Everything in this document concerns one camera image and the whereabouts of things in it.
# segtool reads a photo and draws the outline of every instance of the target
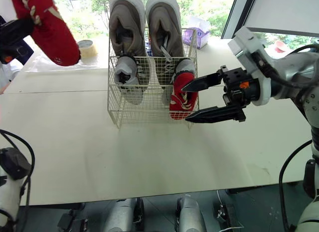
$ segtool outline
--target wire basket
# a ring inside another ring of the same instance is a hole
[[[118,128],[124,123],[184,123],[189,128],[191,127],[191,123],[185,121],[184,118],[198,111],[199,100],[197,98],[193,111],[169,111],[172,85],[170,84],[171,76],[165,74],[168,67],[175,68],[182,58],[187,57],[194,62],[195,77],[197,77],[196,30],[183,28],[182,37],[191,39],[190,45],[183,43],[184,57],[173,57],[170,64],[167,64],[165,57],[135,57],[140,62],[138,66],[140,84],[125,85],[126,92],[114,81],[115,67],[119,57],[115,56],[109,40],[108,112]],[[147,28],[145,30],[145,45],[149,55],[151,48]],[[170,113],[174,113],[175,119],[171,118]]]

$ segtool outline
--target gray sneaker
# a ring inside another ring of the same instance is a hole
[[[144,40],[145,8],[143,2],[141,0],[110,0],[110,11],[109,34],[115,55],[146,56]],[[135,59],[138,70],[133,77],[138,78],[139,85],[148,85],[150,80],[149,61],[146,58]],[[125,60],[119,60],[118,63],[125,63]],[[127,79],[128,84],[135,81],[130,80],[129,77]],[[139,87],[139,89],[145,91],[146,87]]]
[[[164,85],[162,102],[169,105],[175,68],[172,57],[184,57],[178,3],[176,0],[148,0],[146,17],[153,56],[162,57],[155,59],[159,83]]]

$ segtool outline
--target window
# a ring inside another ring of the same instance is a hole
[[[297,36],[279,33],[255,32],[265,46],[265,51],[274,59],[279,59],[293,50],[308,44],[319,44],[318,37]]]
[[[177,0],[182,26],[193,15],[210,22],[212,36],[220,37],[234,0]],[[109,0],[55,0],[76,41],[108,35]]]

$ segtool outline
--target floor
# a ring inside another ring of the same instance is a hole
[[[288,221],[296,224],[304,208],[311,201],[304,193],[302,183],[284,185]],[[216,191],[187,193],[196,199],[203,213],[208,232],[221,230],[213,216],[213,204],[218,204]],[[243,229],[236,232],[283,232],[278,185],[266,186],[228,195],[219,190],[223,203],[233,204]],[[145,197],[145,231],[173,232],[176,201],[184,194]],[[79,219],[89,219],[90,232],[102,232],[108,212],[114,201],[86,203],[78,214]],[[30,208],[24,232],[57,232],[57,224],[68,210]]]

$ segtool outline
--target shoe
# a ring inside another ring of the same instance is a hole
[[[144,40],[145,7],[141,0],[110,0],[109,35],[116,56],[140,57],[147,56]],[[123,68],[128,65],[119,65],[129,60],[117,62],[117,67]],[[148,85],[150,80],[150,66],[147,58],[135,58],[137,73],[126,74],[126,83],[138,79],[136,85]]]
[[[195,79],[195,65],[190,59],[181,60],[176,66],[172,77],[173,92],[170,97],[170,116],[174,120],[181,120],[193,111],[198,92],[183,92],[182,88]]]
[[[34,42],[56,64],[70,66],[80,59],[79,47],[53,0],[12,0],[18,19],[32,18]]]
[[[169,105],[171,86],[167,85],[171,84],[175,68],[172,57],[184,57],[178,3],[176,0],[148,0],[146,17],[153,56],[162,57],[155,59],[159,83],[166,85],[162,102]]]
[[[114,82],[119,85],[124,98],[133,105],[139,105],[143,100],[143,89],[136,77],[138,67],[134,57],[122,56],[115,67]]]

